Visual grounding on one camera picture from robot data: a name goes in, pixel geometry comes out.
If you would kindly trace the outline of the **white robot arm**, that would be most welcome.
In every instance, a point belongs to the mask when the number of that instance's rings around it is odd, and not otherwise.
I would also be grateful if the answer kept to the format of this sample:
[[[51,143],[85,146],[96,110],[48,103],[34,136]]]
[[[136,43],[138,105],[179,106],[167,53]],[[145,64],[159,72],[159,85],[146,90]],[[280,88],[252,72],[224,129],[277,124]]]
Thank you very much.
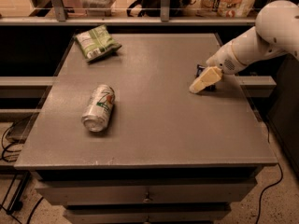
[[[287,53],[299,60],[299,6],[277,0],[260,10],[253,27],[206,60],[206,67],[189,91],[198,93],[219,82],[223,75],[234,75],[253,63]]]

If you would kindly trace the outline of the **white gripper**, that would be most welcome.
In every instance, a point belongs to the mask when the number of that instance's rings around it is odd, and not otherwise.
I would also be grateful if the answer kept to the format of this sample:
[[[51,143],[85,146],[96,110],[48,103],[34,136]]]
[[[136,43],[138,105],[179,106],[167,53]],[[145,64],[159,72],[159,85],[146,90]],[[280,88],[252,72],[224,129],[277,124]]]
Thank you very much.
[[[222,73],[226,75],[236,74],[246,68],[233,53],[233,43],[228,42],[206,60],[208,67],[199,66],[197,77],[189,87],[191,93],[198,93],[205,88],[216,84],[222,78]]]

